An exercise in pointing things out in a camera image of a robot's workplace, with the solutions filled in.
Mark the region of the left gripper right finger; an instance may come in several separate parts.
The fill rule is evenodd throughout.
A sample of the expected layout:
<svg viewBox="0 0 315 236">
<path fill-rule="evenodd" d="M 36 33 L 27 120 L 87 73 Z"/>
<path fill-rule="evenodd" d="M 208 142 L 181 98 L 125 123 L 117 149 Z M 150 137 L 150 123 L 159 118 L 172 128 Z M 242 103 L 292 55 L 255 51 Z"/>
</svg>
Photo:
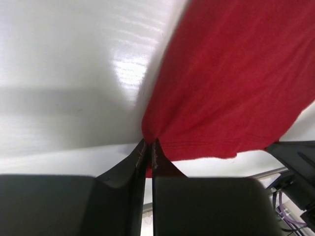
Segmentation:
<svg viewBox="0 0 315 236">
<path fill-rule="evenodd" d="M 264 186 L 248 177 L 187 177 L 152 145 L 156 236 L 278 236 Z"/>
</svg>

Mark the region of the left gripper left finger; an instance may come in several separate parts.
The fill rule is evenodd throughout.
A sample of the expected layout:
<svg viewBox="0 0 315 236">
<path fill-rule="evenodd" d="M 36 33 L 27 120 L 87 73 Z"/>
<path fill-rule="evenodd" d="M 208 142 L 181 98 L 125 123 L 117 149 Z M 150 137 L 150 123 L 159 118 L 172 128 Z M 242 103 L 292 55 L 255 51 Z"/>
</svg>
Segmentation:
<svg viewBox="0 0 315 236">
<path fill-rule="evenodd" d="M 3 236 L 138 236 L 148 146 L 103 174 L 0 177 Z"/>
</svg>

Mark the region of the dark red t-shirt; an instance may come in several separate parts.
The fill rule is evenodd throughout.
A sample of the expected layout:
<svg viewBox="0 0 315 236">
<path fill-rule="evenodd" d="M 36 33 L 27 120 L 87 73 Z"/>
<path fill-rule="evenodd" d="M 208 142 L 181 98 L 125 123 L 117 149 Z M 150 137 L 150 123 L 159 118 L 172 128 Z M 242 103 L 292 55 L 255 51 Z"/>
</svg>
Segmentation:
<svg viewBox="0 0 315 236">
<path fill-rule="evenodd" d="M 193 0 L 142 119 L 170 161 L 278 141 L 315 99 L 312 0 Z"/>
</svg>

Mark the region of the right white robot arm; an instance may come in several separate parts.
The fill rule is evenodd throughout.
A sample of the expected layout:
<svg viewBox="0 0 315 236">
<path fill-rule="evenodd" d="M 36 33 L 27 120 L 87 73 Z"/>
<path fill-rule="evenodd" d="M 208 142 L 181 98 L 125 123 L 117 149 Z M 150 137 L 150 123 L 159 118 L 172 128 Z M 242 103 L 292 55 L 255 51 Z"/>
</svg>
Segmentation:
<svg viewBox="0 0 315 236">
<path fill-rule="evenodd" d="M 268 187 L 285 193 L 301 210 L 303 219 L 315 218 L 315 142 L 277 142 L 266 151 L 287 170 Z"/>
</svg>

